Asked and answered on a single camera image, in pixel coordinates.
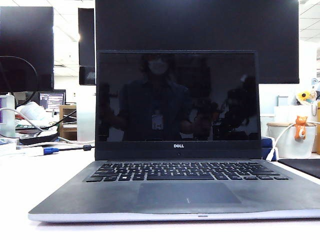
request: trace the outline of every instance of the black cable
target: black cable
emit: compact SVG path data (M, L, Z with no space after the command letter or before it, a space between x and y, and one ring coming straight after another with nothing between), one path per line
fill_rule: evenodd
M55 124L51 125L51 126L46 126L46 127L40 127L43 130L48 130L49 128L52 128L56 125L58 125L59 123L61 123L63 120L65 120L66 118L70 117L72 114L76 113L77 110L74 110L73 112L71 112L70 114L68 114L67 116L65 116L64 118L62 118L60 121L57 121ZM15 130L36 130L37 128L35 127L31 127L31 128L16 128Z
M84 145L83 147L71 147L71 148L63 148L63 149L59 148L59 152L60 151L70 151L70 150L80 150L80 149L83 149L84 151L90 151L91 149L94 149L94 148L95 148L95 146Z
M15 104L15 108L20 107L20 106L22 106L22 105L24 105L24 104L27 104L28 102L30 102L30 100L33 98L33 96L37 93L37 91L38 91L38 89L39 89L39 82L40 82L40 81L39 81L39 75L38 75L35 67L34 67L30 62L28 62L27 60L25 60L24 58L21 58L21 57L18 57L18 56L0 56L0 58L4 58L4 59L8 59L8 58L9 58L9 59L10 59L10 58L19 59L19 60L22 60L22 61L24 61L25 63L27 63L27 64L32 68L32 70L33 70L33 72L34 72L34 75L35 75L36 90L35 90L35 91L31 94L31 96L30 96L27 100L25 100L24 102L22 102L22 103L20 103L20 104L17 104L17 103L16 103L16 104ZM7 84L8 89L10 90L10 93L13 95L13 91L12 91L10 85L9 85L8 79L6 78L6 75L5 75L4 69L3 69L3 67L2 67L2 64L1 64L1 68L2 68L2 69L0 69L0 71L2 72L2 77L3 77L4 80L6 81L6 84Z

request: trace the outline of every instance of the orange cat figurine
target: orange cat figurine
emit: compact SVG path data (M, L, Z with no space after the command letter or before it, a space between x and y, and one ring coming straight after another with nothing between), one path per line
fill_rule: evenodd
M296 116L295 120L295 140L306 139L306 122L307 116Z

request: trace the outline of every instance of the wooden cabinet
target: wooden cabinet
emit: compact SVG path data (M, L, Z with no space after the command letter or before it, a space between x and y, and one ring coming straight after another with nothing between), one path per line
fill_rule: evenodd
M77 109L76 105L60 105L60 120ZM77 113L63 120L59 125L59 136L68 140L77 140Z

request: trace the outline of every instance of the blue connector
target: blue connector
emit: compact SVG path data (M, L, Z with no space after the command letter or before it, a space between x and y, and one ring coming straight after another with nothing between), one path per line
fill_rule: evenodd
M59 148L56 147L44 147L43 148L43 155L50 155L53 153L59 152Z

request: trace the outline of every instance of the ceiling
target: ceiling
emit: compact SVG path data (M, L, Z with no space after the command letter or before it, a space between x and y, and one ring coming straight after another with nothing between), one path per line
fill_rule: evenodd
M0 6L49 6L54 8L54 75L79 75L78 8L94 8L94 0L0 0ZM299 0L300 39L319 43L320 0ZM320 50L318 51L320 76Z

